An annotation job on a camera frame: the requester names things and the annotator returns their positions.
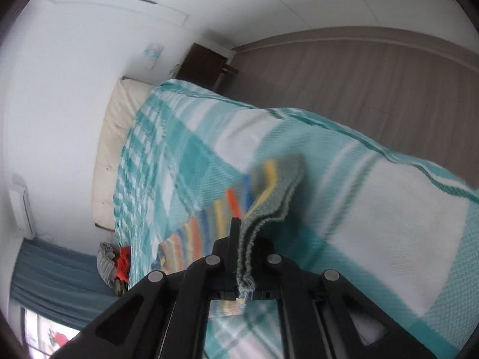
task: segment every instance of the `air conditioner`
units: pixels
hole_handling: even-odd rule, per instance
[[[32,211],[27,189],[20,185],[11,185],[9,194],[20,235],[26,239],[33,239],[35,231],[33,229]]]

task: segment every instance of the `mattress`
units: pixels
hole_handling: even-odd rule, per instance
[[[106,108],[93,171],[92,216],[99,227],[114,230],[113,193],[126,135],[153,86],[118,79]]]

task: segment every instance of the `metal bolt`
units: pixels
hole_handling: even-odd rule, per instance
[[[269,254],[266,257],[266,260],[272,265],[277,265],[279,262],[281,262],[281,256],[279,256],[278,254]]]
[[[326,278],[327,280],[338,280],[339,273],[336,270],[326,270],[324,272],[324,278]]]
[[[221,261],[221,259],[218,255],[210,255],[207,256],[206,261],[208,265],[214,266],[217,265]]]
[[[148,274],[148,280],[150,282],[160,282],[163,279],[163,273],[161,271],[152,271]]]

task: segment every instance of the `window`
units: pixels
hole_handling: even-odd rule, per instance
[[[48,359],[57,349],[73,339],[78,331],[50,321],[25,309],[25,343],[32,359]]]

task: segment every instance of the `bedspread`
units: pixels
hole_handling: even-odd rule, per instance
[[[338,270],[438,358],[454,357],[479,322],[475,191],[313,113],[257,109],[183,81],[152,92],[122,150],[113,202],[130,286],[160,242],[252,166],[295,153],[304,179],[268,234],[276,251],[305,270]],[[281,357],[279,333],[274,303],[248,303],[244,315],[210,319],[205,350]]]

